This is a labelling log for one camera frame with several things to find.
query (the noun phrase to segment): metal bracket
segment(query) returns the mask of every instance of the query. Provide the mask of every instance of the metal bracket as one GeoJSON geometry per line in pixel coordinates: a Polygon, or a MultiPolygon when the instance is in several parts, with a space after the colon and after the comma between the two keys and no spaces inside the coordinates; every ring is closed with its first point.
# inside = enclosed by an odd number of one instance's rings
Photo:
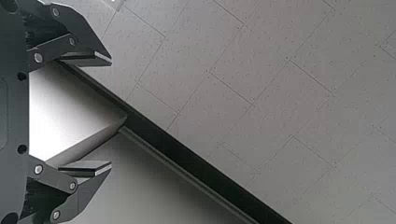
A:
{"type": "Polygon", "coordinates": [[[110,172],[109,161],[78,161],[56,170],[30,157],[28,176],[33,187],[28,184],[28,191],[35,191],[28,192],[31,200],[25,202],[27,211],[20,223],[55,224],[72,220],[84,211],[110,172]]]}

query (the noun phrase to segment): bolt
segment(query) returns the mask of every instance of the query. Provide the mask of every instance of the bolt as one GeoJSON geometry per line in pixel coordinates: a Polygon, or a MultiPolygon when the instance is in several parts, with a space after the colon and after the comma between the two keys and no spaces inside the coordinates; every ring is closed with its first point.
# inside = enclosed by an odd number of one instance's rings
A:
{"type": "Polygon", "coordinates": [[[39,174],[41,174],[41,172],[43,172],[43,166],[42,165],[37,165],[35,167],[35,174],[39,175],[39,174]]]}
{"type": "Polygon", "coordinates": [[[71,184],[70,184],[70,189],[73,190],[73,189],[75,189],[75,188],[76,188],[76,183],[75,183],[75,182],[71,183],[71,184]]]}
{"type": "Polygon", "coordinates": [[[56,211],[52,215],[54,220],[57,220],[60,216],[61,216],[61,212],[60,211],[56,211]]]}
{"type": "Polygon", "coordinates": [[[41,55],[41,54],[39,54],[39,53],[36,53],[36,54],[35,54],[35,61],[36,61],[37,63],[42,63],[42,62],[43,62],[43,55],[41,55]]]}
{"type": "Polygon", "coordinates": [[[76,45],[76,40],[73,39],[73,38],[70,38],[70,39],[69,39],[69,42],[70,42],[70,45],[71,45],[71,46],[75,46],[75,45],[76,45]]]}
{"type": "Polygon", "coordinates": [[[52,15],[54,16],[54,17],[59,17],[59,10],[58,10],[58,8],[53,8],[52,9],[52,15]]]}

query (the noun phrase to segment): black bar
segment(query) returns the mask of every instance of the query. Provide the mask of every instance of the black bar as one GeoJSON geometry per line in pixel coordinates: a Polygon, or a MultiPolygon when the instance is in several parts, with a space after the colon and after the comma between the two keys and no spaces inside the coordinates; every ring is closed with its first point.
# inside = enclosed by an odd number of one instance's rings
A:
{"type": "Polygon", "coordinates": [[[279,213],[257,199],[250,192],[233,182],[228,176],[216,169],[210,163],[196,155],[188,147],[178,142],[173,136],[144,117],[118,96],[109,91],[92,77],[75,66],[59,62],[63,68],[88,84],[107,100],[119,106],[128,114],[125,126],[155,147],[164,156],[176,163],[186,172],[195,176],[202,183],[213,189],[217,194],[232,203],[248,216],[259,223],[291,224],[279,213]]]}

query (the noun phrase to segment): tiled floor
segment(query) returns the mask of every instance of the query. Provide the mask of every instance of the tiled floor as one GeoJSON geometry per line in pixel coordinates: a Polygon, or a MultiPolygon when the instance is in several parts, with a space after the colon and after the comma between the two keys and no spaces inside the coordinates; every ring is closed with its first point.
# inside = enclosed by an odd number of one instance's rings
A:
{"type": "Polygon", "coordinates": [[[291,222],[396,223],[396,1],[62,2],[91,76],[291,222]]]}

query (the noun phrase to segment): gray floor tile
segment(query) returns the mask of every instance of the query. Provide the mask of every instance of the gray floor tile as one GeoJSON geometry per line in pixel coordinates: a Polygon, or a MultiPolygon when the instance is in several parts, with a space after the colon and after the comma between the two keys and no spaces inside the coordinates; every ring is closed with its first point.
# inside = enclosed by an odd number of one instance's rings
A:
{"type": "Polygon", "coordinates": [[[213,1],[190,1],[143,75],[142,86],[180,110],[240,27],[213,1]]]}
{"type": "Polygon", "coordinates": [[[337,224],[392,224],[396,214],[375,198],[369,199],[337,224]]]}
{"type": "Polygon", "coordinates": [[[296,224],[331,223],[347,217],[395,172],[394,148],[385,135],[371,132],[285,214],[296,224]]]}
{"type": "Polygon", "coordinates": [[[103,37],[113,65],[84,70],[126,100],[162,41],[160,34],[122,7],[103,37]]]}
{"type": "Polygon", "coordinates": [[[396,32],[381,45],[381,48],[396,59],[396,32]]]}
{"type": "Polygon", "coordinates": [[[242,187],[256,174],[250,166],[222,145],[218,145],[207,160],[242,187]]]}
{"type": "Polygon", "coordinates": [[[262,1],[213,73],[253,102],[329,10],[317,0],[262,1]]]}
{"type": "Polygon", "coordinates": [[[260,0],[215,0],[225,9],[233,13],[236,18],[246,21],[260,0]]]}
{"type": "Polygon", "coordinates": [[[378,50],[297,137],[323,159],[336,163],[394,111],[395,72],[394,60],[378,50]]]}
{"type": "Polygon", "coordinates": [[[165,105],[139,85],[136,85],[126,102],[164,130],[169,127],[177,115],[171,107],[165,105]]]}
{"type": "Polygon", "coordinates": [[[208,76],[168,132],[203,158],[245,113],[249,103],[208,76]]]}
{"type": "Polygon", "coordinates": [[[124,5],[167,35],[189,0],[125,0],[124,5]]]}
{"type": "Polygon", "coordinates": [[[223,145],[254,167],[267,163],[324,102],[328,93],[293,63],[233,127],[223,145]]]}
{"type": "Polygon", "coordinates": [[[295,55],[295,62],[336,91],[395,26],[391,0],[341,1],[295,55]]]}
{"type": "Polygon", "coordinates": [[[329,168],[326,161],[291,138],[247,189],[282,214],[329,168]]]}

